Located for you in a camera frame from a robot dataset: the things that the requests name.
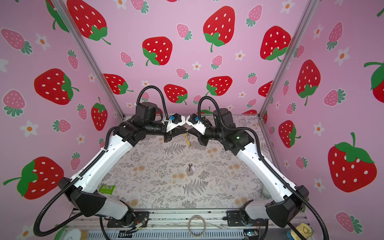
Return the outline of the metal keyring with yellow tag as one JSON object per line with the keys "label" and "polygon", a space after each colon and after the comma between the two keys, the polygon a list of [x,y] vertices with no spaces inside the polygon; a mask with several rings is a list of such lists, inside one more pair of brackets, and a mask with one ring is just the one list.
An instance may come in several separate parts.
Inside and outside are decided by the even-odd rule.
{"label": "metal keyring with yellow tag", "polygon": [[189,147],[190,149],[193,149],[193,146],[192,146],[192,144],[191,144],[190,134],[189,134],[189,133],[185,133],[184,136],[185,136],[185,140],[186,140],[186,142],[187,142],[188,147]]}

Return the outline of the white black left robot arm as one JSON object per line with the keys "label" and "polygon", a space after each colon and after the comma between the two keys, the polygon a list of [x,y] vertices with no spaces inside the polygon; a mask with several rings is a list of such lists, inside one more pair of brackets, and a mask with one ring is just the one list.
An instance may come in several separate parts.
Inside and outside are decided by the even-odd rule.
{"label": "white black left robot arm", "polygon": [[122,201],[101,195],[97,188],[105,175],[118,160],[148,135],[163,136],[165,142],[187,133],[184,127],[186,117],[174,114],[167,119],[156,120],[159,108],[153,103],[140,103],[136,113],[127,121],[109,131],[108,140],[100,152],[72,179],[63,178],[60,189],[68,200],[85,216],[110,217],[129,225],[134,220],[134,210]]}

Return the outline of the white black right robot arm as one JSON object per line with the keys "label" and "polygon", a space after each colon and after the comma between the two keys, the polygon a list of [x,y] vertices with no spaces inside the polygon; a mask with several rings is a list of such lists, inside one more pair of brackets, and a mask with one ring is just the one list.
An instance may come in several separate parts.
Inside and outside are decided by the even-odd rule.
{"label": "white black right robot arm", "polygon": [[187,124],[203,146],[208,141],[220,142],[226,151],[242,160],[259,178],[271,195],[270,201],[250,200],[240,208],[241,219],[250,224],[258,219],[272,221],[280,228],[291,226],[291,220],[306,205],[309,191],[288,180],[262,154],[257,133],[246,127],[236,127],[231,112],[214,111],[215,125],[202,116],[193,114]]}

